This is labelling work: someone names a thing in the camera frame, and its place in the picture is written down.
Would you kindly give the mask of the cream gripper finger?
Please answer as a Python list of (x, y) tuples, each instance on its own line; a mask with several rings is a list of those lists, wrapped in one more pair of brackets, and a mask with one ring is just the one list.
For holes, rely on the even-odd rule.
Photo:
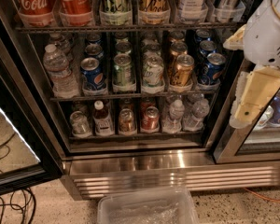
[(232, 36), (223, 43), (224, 49), (229, 50), (243, 50), (244, 49), (244, 34), (246, 25), (241, 26)]
[(280, 69), (257, 65), (240, 73), (229, 124), (234, 129), (250, 125), (280, 88)]

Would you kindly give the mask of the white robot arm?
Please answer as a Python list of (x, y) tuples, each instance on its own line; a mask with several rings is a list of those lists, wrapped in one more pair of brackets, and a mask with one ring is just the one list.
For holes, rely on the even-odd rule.
[(230, 126), (242, 129), (259, 116), (280, 89), (280, 0), (263, 0), (248, 22), (223, 47), (241, 49), (255, 65), (238, 78)]

